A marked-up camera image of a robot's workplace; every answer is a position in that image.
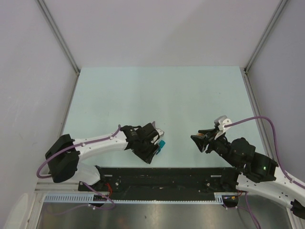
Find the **teal weekly pill organizer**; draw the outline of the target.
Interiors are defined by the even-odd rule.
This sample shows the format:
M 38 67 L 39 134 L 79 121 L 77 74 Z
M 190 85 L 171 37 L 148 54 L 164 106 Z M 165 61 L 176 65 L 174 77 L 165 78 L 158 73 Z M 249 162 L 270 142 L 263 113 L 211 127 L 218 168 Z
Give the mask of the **teal weekly pill organizer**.
M 165 146 L 165 141 L 160 140 L 157 145 L 158 145 L 158 150 L 156 151 L 156 154 L 159 154 L 161 152 L 162 148 Z

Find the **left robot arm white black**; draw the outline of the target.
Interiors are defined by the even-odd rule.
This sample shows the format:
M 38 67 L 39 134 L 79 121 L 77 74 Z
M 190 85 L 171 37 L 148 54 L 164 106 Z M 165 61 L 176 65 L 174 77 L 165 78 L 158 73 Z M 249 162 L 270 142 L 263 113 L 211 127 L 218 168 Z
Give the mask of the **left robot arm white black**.
M 119 125 L 108 135 L 93 138 L 73 139 L 69 134 L 62 135 L 45 154 L 44 166 L 49 174 L 40 178 L 51 178 L 54 183 L 76 180 L 87 183 L 99 191 L 105 186 L 96 166 L 88 166 L 84 160 L 102 153 L 131 150 L 141 161 L 150 164 L 160 151 L 164 131 L 155 126 L 155 122 L 144 126 Z

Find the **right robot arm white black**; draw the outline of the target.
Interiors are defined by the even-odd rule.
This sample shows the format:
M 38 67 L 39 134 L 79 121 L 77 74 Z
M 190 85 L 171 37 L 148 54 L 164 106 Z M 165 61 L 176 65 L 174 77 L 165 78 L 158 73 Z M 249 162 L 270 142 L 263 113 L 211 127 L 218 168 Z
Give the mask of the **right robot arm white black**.
M 255 146 L 243 137 L 229 142 L 225 135 L 217 134 L 218 129 L 200 130 L 191 139 L 200 152 L 216 152 L 230 164 L 220 179 L 224 191 L 252 192 L 284 205 L 304 219 L 305 192 L 288 180 L 275 160 L 257 153 Z

